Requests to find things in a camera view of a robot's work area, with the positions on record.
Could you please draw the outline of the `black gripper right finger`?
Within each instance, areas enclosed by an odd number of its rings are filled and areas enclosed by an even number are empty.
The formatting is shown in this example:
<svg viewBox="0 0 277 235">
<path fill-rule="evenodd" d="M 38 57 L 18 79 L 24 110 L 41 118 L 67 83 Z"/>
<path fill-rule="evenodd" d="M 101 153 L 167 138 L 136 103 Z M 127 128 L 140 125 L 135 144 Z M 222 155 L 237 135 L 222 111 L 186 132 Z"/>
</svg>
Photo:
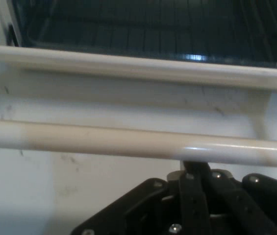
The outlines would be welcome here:
<svg viewBox="0 0 277 235">
<path fill-rule="evenodd" d="M 277 180 L 253 173 L 241 182 L 220 171 L 206 180 L 215 202 L 214 235 L 277 235 Z"/>
</svg>

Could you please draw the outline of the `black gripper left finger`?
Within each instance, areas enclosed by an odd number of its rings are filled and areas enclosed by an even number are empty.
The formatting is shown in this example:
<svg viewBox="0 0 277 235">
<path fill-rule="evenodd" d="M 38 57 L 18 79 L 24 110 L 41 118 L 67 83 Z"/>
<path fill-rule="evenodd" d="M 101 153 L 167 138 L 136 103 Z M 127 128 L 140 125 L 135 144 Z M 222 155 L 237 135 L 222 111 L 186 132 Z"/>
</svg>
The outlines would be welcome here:
<svg viewBox="0 0 277 235">
<path fill-rule="evenodd" d="M 210 235 L 202 183 L 208 163 L 184 162 L 166 180 L 150 178 L 82 222 L 73 235 Z"/>
</svg>

